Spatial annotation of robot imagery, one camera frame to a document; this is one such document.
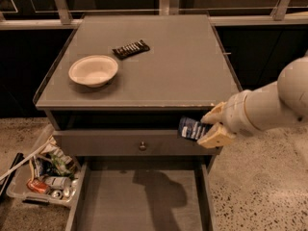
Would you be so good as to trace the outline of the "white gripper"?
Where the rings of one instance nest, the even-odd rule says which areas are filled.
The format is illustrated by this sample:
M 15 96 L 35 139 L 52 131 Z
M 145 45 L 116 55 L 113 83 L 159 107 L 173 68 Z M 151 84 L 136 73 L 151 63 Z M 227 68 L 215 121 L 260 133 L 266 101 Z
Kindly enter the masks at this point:
M 197 143 L 204 148 L 221 147 L 230 144 L 237 136 L 252 137 L 259 130 L 250 122 L 245 111 L 245 100 L 250 90 L 232 95 L 228 101 L 218 103 L 200 121 L 215 124 Z

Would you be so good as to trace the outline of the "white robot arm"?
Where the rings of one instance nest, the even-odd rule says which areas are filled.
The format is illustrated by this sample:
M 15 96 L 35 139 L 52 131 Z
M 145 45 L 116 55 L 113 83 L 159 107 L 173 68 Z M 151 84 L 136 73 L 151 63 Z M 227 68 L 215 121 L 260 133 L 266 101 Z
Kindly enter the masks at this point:
M 197 143 L 205 148 L 230 144 L 235 138 L 308 123 L 308 56 L 286 65 L 276 82 L 243 90 L 220 102 L 201 118 L 212 128 Z

